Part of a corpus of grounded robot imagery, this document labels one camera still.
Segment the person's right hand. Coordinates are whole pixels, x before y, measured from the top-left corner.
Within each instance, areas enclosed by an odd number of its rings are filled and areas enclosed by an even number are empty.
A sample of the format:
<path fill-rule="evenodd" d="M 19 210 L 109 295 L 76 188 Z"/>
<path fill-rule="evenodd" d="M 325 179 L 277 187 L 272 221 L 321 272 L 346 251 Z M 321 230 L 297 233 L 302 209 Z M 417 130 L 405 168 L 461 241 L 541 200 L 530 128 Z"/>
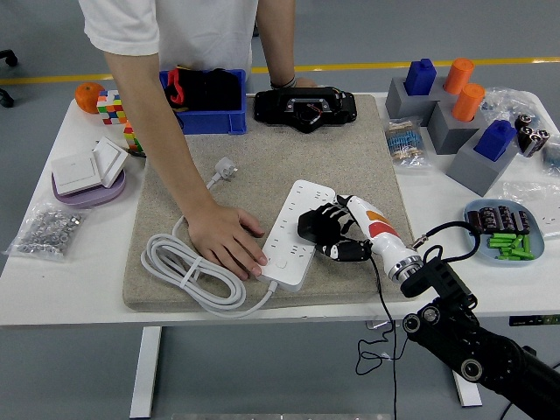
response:
<path fill-rule="evenodd" d="M 263 237 L 264 230 L 252 214 L 211 204 L 190 214 L 186 221 L 192 244 L 209 262 L 241 280 L 262 274 L 268 259 L 255 238 Z"/>

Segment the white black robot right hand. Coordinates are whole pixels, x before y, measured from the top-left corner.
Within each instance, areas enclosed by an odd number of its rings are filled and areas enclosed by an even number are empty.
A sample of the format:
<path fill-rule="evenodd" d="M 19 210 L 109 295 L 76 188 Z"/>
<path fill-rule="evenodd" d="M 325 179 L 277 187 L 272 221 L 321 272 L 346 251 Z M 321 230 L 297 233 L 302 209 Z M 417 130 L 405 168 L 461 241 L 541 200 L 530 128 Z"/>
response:
<path fill-rule="evenodd" d="M 337 262 L 361 262 L 378 255 L 395 283 L 423 266 L 421 256 L 403 243 L 382 212 L 354 195 L 338 195 L 333 203 L 300 215 L 297 234 Z"/>

